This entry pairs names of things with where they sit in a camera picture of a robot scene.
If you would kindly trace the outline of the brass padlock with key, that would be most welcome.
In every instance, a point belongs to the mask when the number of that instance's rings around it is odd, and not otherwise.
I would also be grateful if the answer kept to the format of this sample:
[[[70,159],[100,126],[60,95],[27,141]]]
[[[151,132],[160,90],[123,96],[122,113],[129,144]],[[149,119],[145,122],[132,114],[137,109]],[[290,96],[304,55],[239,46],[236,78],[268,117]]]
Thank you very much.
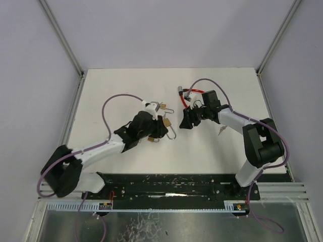
[[[153,138],[153,137],[148,137],[147,140],[152,142],[152,143],[158,143],[160,141],[159,138]]]

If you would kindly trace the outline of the large brass long-shackle padlock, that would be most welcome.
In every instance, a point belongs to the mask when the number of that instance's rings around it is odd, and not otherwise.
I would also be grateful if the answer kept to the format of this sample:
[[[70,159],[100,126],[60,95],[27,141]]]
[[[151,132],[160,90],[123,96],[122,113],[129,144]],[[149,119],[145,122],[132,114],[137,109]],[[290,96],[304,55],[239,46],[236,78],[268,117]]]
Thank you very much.
[[[163,118],[163,123],[164,123],[164,126],[168,130],[168,132],[166,133],[167,138],[169,140],[175,140],[176,137],[177,137],[177,134],[176,134],[175,130],[173,129],[170,120],[167,117],[164,117]]]

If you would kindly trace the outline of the small brass padlock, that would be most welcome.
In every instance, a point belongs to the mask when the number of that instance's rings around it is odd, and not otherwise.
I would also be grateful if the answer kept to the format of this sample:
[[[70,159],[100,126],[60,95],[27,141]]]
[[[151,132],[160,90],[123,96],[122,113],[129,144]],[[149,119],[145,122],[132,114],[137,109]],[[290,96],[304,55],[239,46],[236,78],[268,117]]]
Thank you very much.
[[[162,109],[165,113],[173,114],[175,111],[173,109],[167,108],[166,104],[160,104],[160,109]]]

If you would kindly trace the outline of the red cable lock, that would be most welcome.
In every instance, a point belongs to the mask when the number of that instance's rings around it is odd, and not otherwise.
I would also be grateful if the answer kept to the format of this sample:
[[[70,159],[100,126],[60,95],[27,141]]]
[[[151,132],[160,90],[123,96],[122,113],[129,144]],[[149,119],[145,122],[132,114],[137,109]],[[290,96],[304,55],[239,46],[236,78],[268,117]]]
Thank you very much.
[[[197,93],[203,94],[204,91],[199,89],[190,90],[190,89],[182,88],[182,86],[178,86],[178,94],[185,108],[190,108],[190,109],[194,108],[195,103],[198,101],[196,96]]]

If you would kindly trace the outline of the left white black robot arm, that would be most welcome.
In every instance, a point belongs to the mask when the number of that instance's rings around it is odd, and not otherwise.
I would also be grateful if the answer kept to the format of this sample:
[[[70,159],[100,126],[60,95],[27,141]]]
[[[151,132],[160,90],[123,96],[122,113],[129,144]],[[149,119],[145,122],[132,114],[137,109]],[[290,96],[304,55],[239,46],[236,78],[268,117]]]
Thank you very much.
[[[102,142],[83,149],[71,149],[66,145],[57,147],[41,170],[40,180],[46,181],[58,198],[75,190],[97,194],[105,187],[105,182],[99,173],[88,173],[85,168],[136,147],[143,138],[160,139],[167,133],[162,116],[153,117],[140,111],[132,121]]]

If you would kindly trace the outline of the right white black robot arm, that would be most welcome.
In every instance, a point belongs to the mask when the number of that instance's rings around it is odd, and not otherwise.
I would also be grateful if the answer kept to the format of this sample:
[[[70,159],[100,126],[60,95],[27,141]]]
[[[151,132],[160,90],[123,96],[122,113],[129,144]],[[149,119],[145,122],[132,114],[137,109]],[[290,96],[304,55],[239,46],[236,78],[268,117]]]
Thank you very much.
[[[276,126],[272,119],[263,119],[262,122],[266,125],[263,126],[241,117],[231,111],[229,105],[222,105],[214,90],[202,92],[203,101],[200,105],[197,104],[199,100],[195,93],[186,96],[180,91],[179,94],[183,102],[189,102],[183,110],[179,128],[190,130],[202,120],[210,120],[243,136],[246,161],[235,175],[234,186],[248,187],[263,168],[284,155],[284,147],[281,139],[275,134]]]

